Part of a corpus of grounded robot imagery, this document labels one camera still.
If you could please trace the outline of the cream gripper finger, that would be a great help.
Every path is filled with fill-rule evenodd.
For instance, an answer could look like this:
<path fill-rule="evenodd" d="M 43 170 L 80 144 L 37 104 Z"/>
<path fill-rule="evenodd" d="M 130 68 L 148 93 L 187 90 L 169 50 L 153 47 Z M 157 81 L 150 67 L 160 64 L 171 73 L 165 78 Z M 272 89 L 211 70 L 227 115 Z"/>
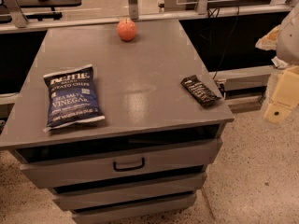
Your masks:
<path fill-rule="evenodd" d="M 271 123 L 280 123 L 299 105 L 299 66 L 283 70 L 269 99 L 263 118 Z"/>

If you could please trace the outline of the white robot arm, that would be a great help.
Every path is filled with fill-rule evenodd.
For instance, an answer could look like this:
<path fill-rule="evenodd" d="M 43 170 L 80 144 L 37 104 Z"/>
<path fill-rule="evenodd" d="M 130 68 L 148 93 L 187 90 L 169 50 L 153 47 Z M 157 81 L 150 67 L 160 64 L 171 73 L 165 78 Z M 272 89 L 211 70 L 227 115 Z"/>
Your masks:
<path fill-rule="evenodd" d="M 258 49 L 274 50 L 275 60 L 290 67 L 278 75 L 263 118 L 280 123 L 299 105 L 299 4 L 282 23 L 258 40 Z"/>

